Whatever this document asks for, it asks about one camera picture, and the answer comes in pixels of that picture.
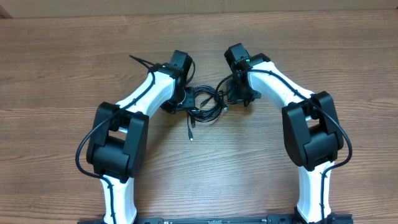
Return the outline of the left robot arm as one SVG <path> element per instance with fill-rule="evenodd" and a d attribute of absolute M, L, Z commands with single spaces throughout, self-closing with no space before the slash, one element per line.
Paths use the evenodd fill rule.
<path fill-rule="evenodd" d="M 150 117 L 162 108 L 175 114 L 195 106 L 188 72 L 194 62 L 175 50 L 170 62 L 137 61 L 147 67 L 144 83 L 116 104 L 103 102 L 88 133 L 87 163 L 104 190 L 106 211 L 99 223 L 134 223 L 134 178 L 146 154 Z"/>

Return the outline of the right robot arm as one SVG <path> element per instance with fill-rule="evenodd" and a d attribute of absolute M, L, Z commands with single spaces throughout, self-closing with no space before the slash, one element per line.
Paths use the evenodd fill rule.
<path fill-rule="evenodd" d="M 251 56 L 238 43 L 224 57 L 232 71 L 228 101 L 244 106 L 265 96 L 282 113 L 285 150 L 298 167 L 299 200 L 294 222 L 336 223 L 329 206 L 330 174 L 343 147 L 333 98 L 295 84 L 264 54 Z"/>

